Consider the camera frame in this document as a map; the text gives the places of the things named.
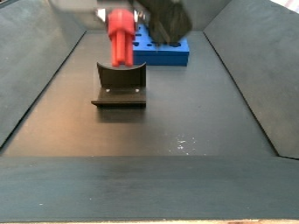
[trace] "blue block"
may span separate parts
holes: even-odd
[[[138,25],[133,42],[134,65],[186,67],[189,47],[182,38],[177,44],[156,46],[144,25]]]

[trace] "black holder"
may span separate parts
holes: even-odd
[[[110,68],[97,63],[100,106],[145,106],[145,63],[133,68]]]

